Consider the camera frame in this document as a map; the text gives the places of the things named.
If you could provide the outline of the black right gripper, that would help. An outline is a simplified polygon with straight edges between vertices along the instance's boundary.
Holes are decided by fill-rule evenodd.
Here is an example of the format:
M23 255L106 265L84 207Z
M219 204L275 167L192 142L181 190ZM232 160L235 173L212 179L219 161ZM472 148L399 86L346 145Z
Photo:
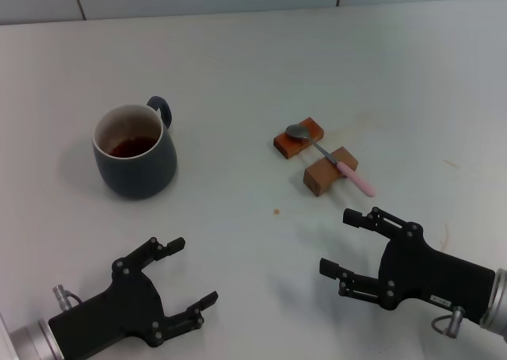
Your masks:
M379 233L389 239L379 266L379 280L356 274L328 259L319 273L339 281L338 294L394 310L415 298L448 311L461 307L478 324L488 307L495 272L431 248L422 226L411 224L374 207L366 215L345 209L343 223Z

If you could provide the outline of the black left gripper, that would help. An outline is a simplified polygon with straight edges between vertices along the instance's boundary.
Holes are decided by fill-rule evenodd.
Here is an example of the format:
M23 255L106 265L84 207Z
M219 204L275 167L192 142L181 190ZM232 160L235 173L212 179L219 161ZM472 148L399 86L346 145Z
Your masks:
M51 318L48 325L65 357L91 357L127 337L141 339L150 347L199 330L202 312L219 297L214 291L185 311L164 316L154 284L143 273L153 261L182 251L179 237L162 245L155 237L120 259L112 269L112 283L102 293Z

